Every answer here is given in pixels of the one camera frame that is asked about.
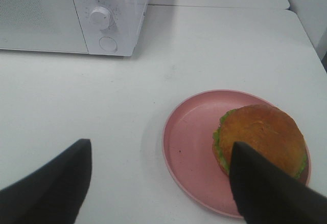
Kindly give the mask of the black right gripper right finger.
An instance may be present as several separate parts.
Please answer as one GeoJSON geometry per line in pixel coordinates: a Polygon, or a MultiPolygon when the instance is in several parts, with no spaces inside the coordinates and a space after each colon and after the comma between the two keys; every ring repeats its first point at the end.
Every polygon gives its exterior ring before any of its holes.
{"type": "Polygon", "coordinates": [[[229,181],[247,223],[326,223],[326,197],[284,173],[244,142],[232,148],[229,181]]]}

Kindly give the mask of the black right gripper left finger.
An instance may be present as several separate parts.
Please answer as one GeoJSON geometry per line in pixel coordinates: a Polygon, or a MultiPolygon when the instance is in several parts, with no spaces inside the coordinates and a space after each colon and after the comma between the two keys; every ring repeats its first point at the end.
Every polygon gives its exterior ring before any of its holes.
{"type": "Polygon", "coordinates": [[[79,139],[1,190],[1,223],[75,223],[92,173],[89,139],[79,139]]]}

